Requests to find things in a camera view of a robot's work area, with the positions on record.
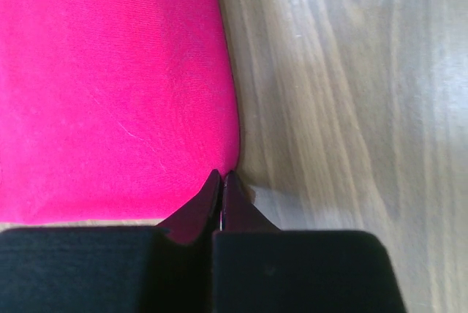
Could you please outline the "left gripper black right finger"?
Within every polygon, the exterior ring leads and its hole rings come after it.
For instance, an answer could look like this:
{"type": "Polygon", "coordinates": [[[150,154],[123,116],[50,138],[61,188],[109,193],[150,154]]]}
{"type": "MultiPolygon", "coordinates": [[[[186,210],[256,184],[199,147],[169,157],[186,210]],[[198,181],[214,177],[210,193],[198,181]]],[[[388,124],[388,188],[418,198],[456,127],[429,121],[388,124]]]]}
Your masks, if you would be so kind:
{"type": "Polygon", "coordinates": [[[215,312],[404,312],[386,248],[356,230],[280,230],[224,182],[213,236],[215,312]]]}

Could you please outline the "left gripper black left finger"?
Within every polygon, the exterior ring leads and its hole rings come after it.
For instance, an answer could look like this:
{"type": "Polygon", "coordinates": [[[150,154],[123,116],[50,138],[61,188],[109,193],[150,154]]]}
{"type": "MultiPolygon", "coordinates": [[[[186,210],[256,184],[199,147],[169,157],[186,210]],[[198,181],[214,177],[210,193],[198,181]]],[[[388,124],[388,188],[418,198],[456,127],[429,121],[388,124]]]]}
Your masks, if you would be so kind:
{"type": "Polygon", "coordinates": [[[1,233],[3,312],[208,312],[217,171],[152,226],[22,227],[1,233]]]}

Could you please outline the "red t-shirt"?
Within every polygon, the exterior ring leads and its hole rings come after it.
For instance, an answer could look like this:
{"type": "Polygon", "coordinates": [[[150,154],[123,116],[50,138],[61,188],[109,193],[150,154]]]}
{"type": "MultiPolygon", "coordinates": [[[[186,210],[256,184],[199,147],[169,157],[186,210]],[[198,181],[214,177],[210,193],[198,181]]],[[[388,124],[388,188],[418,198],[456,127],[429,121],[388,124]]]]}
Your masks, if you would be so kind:
{"type": "Polygon", "coordinates": [[[238,161],[218,0],[1,0],[1,220],[162,219],[238,161]]]}

